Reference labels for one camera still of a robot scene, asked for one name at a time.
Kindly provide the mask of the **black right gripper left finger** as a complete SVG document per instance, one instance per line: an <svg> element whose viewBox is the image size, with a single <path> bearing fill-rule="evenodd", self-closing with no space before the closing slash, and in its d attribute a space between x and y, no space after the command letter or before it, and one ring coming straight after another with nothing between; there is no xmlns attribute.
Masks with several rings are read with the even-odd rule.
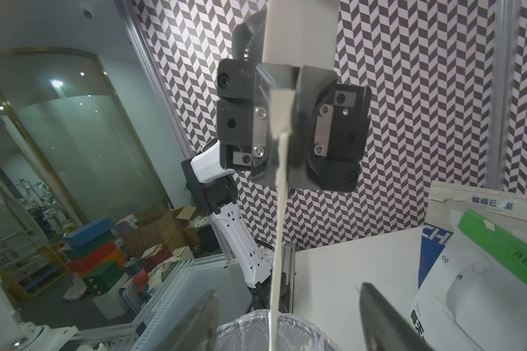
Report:
<svg viewBox="0 0 527 351"><path fill-rule="evenodd" d="M215 350L220 304L208 290L154 350Z"/></svg>

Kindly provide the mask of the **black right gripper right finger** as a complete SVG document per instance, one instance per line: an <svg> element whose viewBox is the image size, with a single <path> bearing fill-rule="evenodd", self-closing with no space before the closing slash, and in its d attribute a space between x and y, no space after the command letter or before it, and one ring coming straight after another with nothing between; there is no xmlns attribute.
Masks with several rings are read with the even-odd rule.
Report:
<svg viewBox="0 0 527 351"><path fill-rule="evenodd" d="M432 350L373 284L360 289L360 317L367 350Z"/></svg>

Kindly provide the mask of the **white paper receipt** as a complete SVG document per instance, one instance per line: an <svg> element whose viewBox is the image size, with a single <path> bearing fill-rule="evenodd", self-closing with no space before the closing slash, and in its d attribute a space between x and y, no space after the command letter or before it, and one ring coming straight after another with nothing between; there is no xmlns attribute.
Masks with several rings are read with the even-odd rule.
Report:
<svg viewBox="0 0 527 351"><path fill-rule="evenodd" d="M280 307L280 289L283 266L283 226L288 200L288 147L291 136L291 117L296 92L292 89L271 90L271 130L272 138L278 142L278 169L275 185L278 191L276 225L276 242L272 288L269 310L269 350L274 351L277 345L278 317Z"/></svg>

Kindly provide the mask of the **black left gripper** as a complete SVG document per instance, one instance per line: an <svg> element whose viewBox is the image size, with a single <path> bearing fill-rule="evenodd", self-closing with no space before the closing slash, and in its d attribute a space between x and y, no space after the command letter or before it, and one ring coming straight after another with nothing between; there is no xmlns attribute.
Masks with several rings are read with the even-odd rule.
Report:
<svg viewBox="0 0 527 351"><path fill-rule="evenodd" d="M352 192L362 172L372 91L331 70L225 59L217 73L220 164L273 186Z"/></svg>

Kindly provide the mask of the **green white takeout bag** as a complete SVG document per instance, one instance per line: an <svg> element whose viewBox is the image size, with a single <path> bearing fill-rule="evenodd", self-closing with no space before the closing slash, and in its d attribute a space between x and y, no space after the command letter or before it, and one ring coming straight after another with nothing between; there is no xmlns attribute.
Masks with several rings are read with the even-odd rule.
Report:
<svg viewBox="0 0 527 351"><path fill-rule="evenodd" d="M408 318L433 350L527 350L527 244L460 223Z"/></svg>

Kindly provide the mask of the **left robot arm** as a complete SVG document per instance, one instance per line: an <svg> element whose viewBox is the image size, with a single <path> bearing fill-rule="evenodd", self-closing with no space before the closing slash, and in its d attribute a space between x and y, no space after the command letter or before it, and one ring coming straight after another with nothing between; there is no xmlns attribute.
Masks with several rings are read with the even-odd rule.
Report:
<svg viewBox="0 0 527 351"><path fill-rule="evenodd" d="M289 160L290 190L352 192L357 187L370 127L372 92L339 84L329 70L266 64L266 11L236 26L231 57L218 65L218 136L182 169L197 209L209 218L236 257L252 300L249 310L268 309L273 266L264 257L239 209L233 175L249 171L270 186L278 169L278 144L270 134L269 93L293 88L294 123Z"/></svg>

